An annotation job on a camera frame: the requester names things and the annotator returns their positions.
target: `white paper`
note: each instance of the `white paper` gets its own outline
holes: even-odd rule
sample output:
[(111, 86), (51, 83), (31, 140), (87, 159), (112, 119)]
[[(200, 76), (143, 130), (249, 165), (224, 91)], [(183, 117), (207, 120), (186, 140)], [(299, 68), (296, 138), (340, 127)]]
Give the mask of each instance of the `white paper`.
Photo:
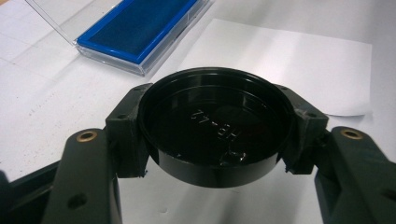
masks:
[(355, 41), (213, 20), (178, 70), (244, 70), (292, 89), (323, 113), (358, 116), (370, 111), (371, 51)]

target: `plastic case lid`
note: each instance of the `plastic case lid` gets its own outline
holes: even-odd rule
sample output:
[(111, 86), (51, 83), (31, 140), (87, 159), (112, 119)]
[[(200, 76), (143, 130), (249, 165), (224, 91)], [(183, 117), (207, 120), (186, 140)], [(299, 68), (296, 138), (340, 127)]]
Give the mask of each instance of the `plastic case lid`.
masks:
[(208, 0), (26, 0), (81, 54), (144, 76)]

